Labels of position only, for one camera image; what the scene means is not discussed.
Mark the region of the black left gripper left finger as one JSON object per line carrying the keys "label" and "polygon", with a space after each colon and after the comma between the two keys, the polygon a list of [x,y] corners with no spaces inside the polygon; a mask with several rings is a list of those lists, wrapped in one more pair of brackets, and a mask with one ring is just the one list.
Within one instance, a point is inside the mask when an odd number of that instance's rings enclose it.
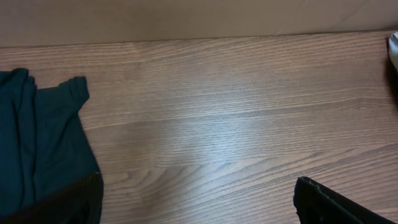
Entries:
{"label": "black left gripper left finger", "polygon": [[1,220],[2,224],[97,224],[101,219],[104,183],[99,172],[80,179],[47,198]]}

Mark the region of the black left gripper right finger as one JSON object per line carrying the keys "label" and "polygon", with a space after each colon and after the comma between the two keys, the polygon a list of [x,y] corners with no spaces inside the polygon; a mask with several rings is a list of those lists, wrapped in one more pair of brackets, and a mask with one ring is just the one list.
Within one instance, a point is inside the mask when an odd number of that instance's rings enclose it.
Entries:
{"label": "black left gripper right finger", "polygon": [[301,224],[395,224],[309,177],[297,179],[293,203]]}

